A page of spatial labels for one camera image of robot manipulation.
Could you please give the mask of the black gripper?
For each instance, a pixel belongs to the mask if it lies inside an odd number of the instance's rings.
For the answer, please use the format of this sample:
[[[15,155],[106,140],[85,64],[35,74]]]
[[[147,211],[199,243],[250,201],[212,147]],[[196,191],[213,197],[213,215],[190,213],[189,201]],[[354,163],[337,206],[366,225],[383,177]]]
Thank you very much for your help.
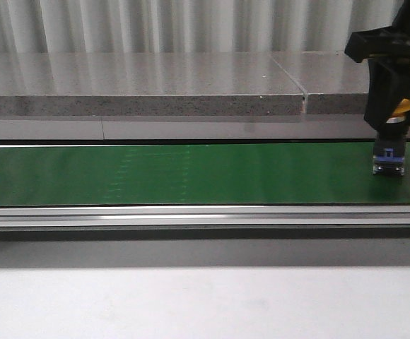
[[[401,101],[398,89],[410,100],[410,1],[403,2],[390,26],[351,33],[344,52],[356,63],[368,61],[365,121],[378,133],[406,133],[410,111],[405,122],[387,120]]]

